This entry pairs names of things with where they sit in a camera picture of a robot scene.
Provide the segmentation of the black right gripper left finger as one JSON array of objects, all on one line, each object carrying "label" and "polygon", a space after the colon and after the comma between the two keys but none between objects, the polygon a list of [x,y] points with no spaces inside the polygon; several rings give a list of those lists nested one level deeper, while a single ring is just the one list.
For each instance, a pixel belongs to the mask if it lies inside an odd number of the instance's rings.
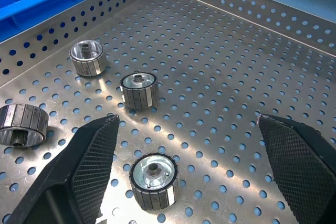
[{"label": "black right gripper left finger", "polygon": [[5,224],[95,224],[110,179],[119,123],[115,114],[77,129]]}]

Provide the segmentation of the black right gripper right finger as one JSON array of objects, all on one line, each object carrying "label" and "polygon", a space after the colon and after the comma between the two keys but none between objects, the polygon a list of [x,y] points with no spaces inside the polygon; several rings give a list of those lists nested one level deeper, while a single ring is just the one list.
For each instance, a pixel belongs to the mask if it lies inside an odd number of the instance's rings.
[{"label": "black right gripper right finger", "polygon": [[336,150],[314,128],[258,116],[274,180],[299,224],[336,224]]}]

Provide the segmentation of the metal rotor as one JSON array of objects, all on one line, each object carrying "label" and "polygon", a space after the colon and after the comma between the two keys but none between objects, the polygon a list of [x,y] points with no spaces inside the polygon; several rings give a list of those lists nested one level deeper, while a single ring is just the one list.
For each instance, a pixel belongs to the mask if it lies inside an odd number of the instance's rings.
[{"label": "metal rotor", "polygon": [[69,57],[76,73],[84,77],[103,73],[108,64],[103,45],[95,40],[75,43],[69,51]]},{"label": "metal rotor", "polygon": [[125,106],[145,109],[154,106],[159,100],[159,83],[154,74],[132,73],[120,81],[120,90]]},{"label": "metal rotor", "polygon": [[49,115],[30,104],[0,108],[0,144],[25,148],[42,144],[47,137]]}]

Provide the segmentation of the metal nut on tray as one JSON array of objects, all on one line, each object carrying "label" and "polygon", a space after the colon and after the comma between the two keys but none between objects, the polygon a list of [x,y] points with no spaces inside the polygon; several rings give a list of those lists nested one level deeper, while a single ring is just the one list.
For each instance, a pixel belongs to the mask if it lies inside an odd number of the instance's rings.
[{"label": "metal nut on tray", "polygon": [[161,210],[176,203],[179,170],[165,153],[148,153],[138,158],[129,171],[134,197],[143,210]]}]

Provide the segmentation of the perforated metal tray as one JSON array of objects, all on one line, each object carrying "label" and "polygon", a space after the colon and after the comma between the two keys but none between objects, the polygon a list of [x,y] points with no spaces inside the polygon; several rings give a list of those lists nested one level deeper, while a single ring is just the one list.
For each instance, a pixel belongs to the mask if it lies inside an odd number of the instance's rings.
[{"label": "perforated metal tray", "polygon": [[[262,18],[289,37],[247,20]],[[21,103],[49,115],[46,141],[0,146],[0,224],[81,126],[120,118],[109,183],[97,224],[298,224],[271,171],[260,113],[303,122],[336,149],[336,44],[300,41],[330,29],[263,0],[85,0],[0,43],[0,107]],[[83,40],[104,47],[105,71],[76,73],[69,51]],[[159,100],[125,106],[120,81],[154,74]],[[178,165],[176,203],[143,210],[132,164],[165,153]]]}]

